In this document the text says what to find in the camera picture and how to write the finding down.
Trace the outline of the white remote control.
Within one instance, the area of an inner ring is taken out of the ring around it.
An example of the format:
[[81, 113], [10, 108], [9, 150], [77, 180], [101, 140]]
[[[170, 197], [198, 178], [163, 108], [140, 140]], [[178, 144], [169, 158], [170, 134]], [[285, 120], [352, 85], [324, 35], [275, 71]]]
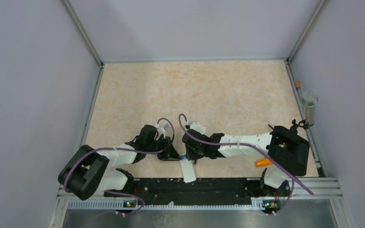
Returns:
[[180, 160], [180, 166], [183, 174], [183, 181], [185, 183], [192, 183], [196, 181], [196, 175], [192, 161], [184, 158]]

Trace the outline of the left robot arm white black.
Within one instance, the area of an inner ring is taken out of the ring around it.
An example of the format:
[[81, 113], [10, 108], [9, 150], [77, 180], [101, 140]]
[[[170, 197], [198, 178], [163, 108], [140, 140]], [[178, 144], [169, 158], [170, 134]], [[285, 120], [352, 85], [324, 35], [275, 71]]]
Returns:
[[121, 166], [136, 164], [148, 155], [178, 160], [178, 153], [172, 145], [174, 137], [170, 124], [146, 124], [133, 140], [119, 146], [94, 149], [83, 145], [59, 173], [58, 182], [65, 192], [81, 200], [103, 194], [106, 190], [116, 190], [121, 196], [128, 196], [133, 192], [133, 177]]

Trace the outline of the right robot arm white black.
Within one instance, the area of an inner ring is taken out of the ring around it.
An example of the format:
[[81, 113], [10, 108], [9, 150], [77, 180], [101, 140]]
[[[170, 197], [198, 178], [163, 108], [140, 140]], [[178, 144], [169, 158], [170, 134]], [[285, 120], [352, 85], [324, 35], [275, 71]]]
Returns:
[[299, 178], [306, 175], [310, 144], [299, 136], [296, 128], [275, 126], [269, 133], [234, 136], [214, 133], [210, 137], [196, 128], [189, 127], [182, 137], [187, 148], [187, 158], [197, 160], [228, 158], [234, 156], [262, 155], [271, 161], [266, 168], [260, 191], [272, 196], [288, 179], [310, 191]]

